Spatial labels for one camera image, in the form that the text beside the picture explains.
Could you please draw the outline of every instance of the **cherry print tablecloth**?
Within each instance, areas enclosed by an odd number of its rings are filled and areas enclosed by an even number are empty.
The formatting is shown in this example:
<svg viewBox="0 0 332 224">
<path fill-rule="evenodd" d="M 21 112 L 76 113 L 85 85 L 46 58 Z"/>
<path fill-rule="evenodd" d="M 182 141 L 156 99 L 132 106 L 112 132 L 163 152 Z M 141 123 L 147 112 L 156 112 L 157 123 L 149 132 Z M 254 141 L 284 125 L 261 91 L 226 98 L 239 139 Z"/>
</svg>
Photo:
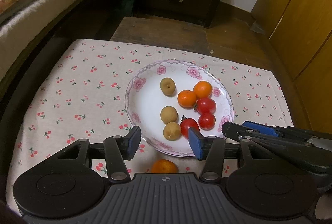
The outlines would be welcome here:
<svg viewBox="0 0 332 224">
<path fill-rule="evenodd" d="M 112 41 L 76 40 L 54 66 L 29 106 L 17 137 L 7 181 L 7 203 L 18 211 L 12 195 L 17 177 L 79 138 L 100 143 L 126 135 L 132 127 L 124 96 L 132 76 L 156 61 L 175 59 L 205 68 L 221 80 L 233 102 L 235 123 L 254 121 L 292 126 L 283 92 L 270 71 L 196 53 Z M 132 161 L 131 176 L 149 172 L 157 159 L 169 159 L 180 172 L 199 174 L 204 162 L 162 154 L 144 140 Z M 93 167 L 107 176 L 105 162 Z M 226 160 L 224 176 L 237 168 Z"/>
</svg>

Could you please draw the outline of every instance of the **plate rim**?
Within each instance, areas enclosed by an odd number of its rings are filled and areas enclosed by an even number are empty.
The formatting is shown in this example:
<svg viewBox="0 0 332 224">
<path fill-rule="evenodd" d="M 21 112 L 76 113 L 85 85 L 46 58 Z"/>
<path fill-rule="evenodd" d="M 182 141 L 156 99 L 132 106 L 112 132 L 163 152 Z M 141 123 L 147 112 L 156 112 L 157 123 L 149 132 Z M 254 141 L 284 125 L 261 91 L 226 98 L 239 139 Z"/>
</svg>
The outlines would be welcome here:
<svg viewBox="0 0 332 224">
<path fill-rule="evenodd" d="M 205 74 L 207 74 L 208 76 L 210 76 L 212 79 L 215 80 L 216 83 L 219 83 L 226 91 L 226 99 L 227 99 L 227 96 L 229 96 L 229 100 L 230 102 L 228 101 L 230 107 L 231 107 L 231 121 L 234 122 L 234 106 L 233 106 L 233 101 L 232 101 L 232 98 L 230 96 L 230 94 L 228 93 L 226 87 L 222 84 L 222 82 L 220 80 L 218 80 L 218 78 L 213 75 L 211 72 L 209 72 L 208 70 L 198 66 L 198 65 L 195 65 L 193 63 L 190 63 L 190 62 L 186 62 L 186 61 L 180 61 L 180 60 L 161 60 L 161 61 L 156 61 L 154 63 L 151 63 L 151 64 L 148 64 L 146 65 L 145 67 L 142 67 L 140 70 L 138 70 L 136 72 L 136 74 L 134 76 L 132 76 L 131 80 L 129 81 L 128 85 L 127 85 L 127 89 L 126 89 L 126 92 L 125 92 L 125 95 L 124 95 L 124 107 L 126 109 L 126 114 L 127 114 L 127 117 L 129 119 L 129 122 L 130 124 L 132 125 L 132 127 L 135 125 L 133 124 L 129 114 L 128 114 L 128 100 L 127 100 L 127 97 L 129 97 L 129 93 L 128 93 L 128 90 L 131 90 L 132 89 L 132 82 L 135 78 L 138 78 L 138 75 L 139 74 L 142 74 L 143 72 L 145 72 L 146 70 L 152 68 L 152 67 L 155 67 L 156 65 L 160 65 L 162 63 L 170 63 L 170 64 L 182 64 L 182 65 L 186 65 L 186 66 L 195 66 L 197 67 L 199 70 L 202 70 Z M 192 155 L 182 155 L 182 154 L 171 154 L 169 152 L 166 152 L 166 151 L 162 151 L 161 149 L 158 149 L 154 146 L 154 144 L 152 144 L 152 142 L 150 141 L 149 138 L 146 138 L 144 136 L 144 134 L 141 132 L 141 138 L 143 138 L 150 146 L 152 146 L 154 149 L 156 149 L 157 151 L 163 153 L 163 154 L 167 154 L 167 155 L 170 155 L 170 156 L 175 156 L 175 157 L 179 157 L 179 158 L 194 158 L 195 155 L 194 153 L 192 153 Z"/>
</svg>

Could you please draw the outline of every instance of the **white plate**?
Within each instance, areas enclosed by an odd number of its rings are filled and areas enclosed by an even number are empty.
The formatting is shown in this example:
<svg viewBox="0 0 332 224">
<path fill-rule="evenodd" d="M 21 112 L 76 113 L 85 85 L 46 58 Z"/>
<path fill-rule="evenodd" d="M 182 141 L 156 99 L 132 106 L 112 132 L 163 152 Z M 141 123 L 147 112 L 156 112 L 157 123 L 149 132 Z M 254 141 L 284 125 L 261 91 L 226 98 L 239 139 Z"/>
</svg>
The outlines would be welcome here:
<svg viewBox="0 0 332 224">
<path fill-rule="evenodd" d="M 160 81 L 166 77 L 171 78 L 176 85 L 175 92 L 170 97 L 160 89 Z M 234 121 L 234 109 L 227 90 L 210 72 L 183 61 L 159 61 L 142 68 L 129 82 L 125 97 L 129 120 L 133 126 L 140 126 L 143 139 L 158 151 L 180 157 L 194 156 L 185 137 L 176 141 L 164 138 L 165 124 L 160 118 L 160 112 L 165 106 L 172 106 L 179 114 L 177 123 L 180 124 L 183 115 L 198 121 L 200 115 L 193 109 L 182 108 L 178 104 L 177 95 L 182 90 L 193 90 L 200 80 L 212 85 L 211 98 L 217 105 L 215 126 L 209 131 L 201 129 L 200 132 L 205 137 L 223 137 L 221 126 L 226 121 Z"/>
</svg>

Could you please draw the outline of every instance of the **red tomato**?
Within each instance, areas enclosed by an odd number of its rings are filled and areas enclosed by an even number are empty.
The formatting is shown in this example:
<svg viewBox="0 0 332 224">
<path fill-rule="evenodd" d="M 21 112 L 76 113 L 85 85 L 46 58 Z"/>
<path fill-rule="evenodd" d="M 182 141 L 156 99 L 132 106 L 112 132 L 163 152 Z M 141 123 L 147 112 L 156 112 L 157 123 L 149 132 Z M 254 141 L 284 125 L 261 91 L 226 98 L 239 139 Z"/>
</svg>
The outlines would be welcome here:
<svg viewBox="0 0 332 224">
<path fill-rule="evenodd" d="M 197 122 L 192 118 L 186 118 L 184 115 L 181 119 L 181 134 L 188 139 L 188 129 L 190 128 L 196 128 L 198 131 L 200 131 L 200 127 L 198 126 Z"/>
<path fill-rule="evenodd" d="M 217 108 L 217 105 L 215 104 L 215 102 L 208 97 L 203 97 L 200 98 L 199 100 L 197 100 L 196 106 L 195 106 L 195 110 L 197 110 L 197 112 L 199 114 L 203 114 L 203 113 L 211 113 L 213 114 L 215 112 L 215 109 Z"/>
<path fill-rule="evenodd" d="M 211 113 L 203 113 L 198 118 L 198 124 L 204 130 L 210 130 L 215 125 L 215 116 Z"/>
</svg>

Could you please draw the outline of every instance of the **orange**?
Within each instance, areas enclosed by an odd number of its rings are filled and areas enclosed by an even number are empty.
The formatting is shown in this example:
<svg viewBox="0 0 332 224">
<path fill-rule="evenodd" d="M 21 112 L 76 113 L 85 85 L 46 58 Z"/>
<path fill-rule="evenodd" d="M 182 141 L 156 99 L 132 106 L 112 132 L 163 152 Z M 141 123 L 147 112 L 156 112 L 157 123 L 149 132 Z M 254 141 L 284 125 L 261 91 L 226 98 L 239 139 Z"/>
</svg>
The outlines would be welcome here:
<svg viewBox="0 0 332 224">
<path fill-rule="evenodd" d="M 178 102 L 183 108 L 191 108 L 196 103 L 196 94 L 190 90 L 183 90 L 178 94 Z"/>
<path fill-rule="evenodd" d="M 152 174 L 177 174 L 178 172 L 178 167 L 166 159 L 157 160 L 151 168 Z"/>
<path fill-rule="evenodd" d="M 207 81 L 199 81 L 194 86 L 194 93 L 198 98 L 209 97 L 212 93 L 212 85 Z"/>
</svg>

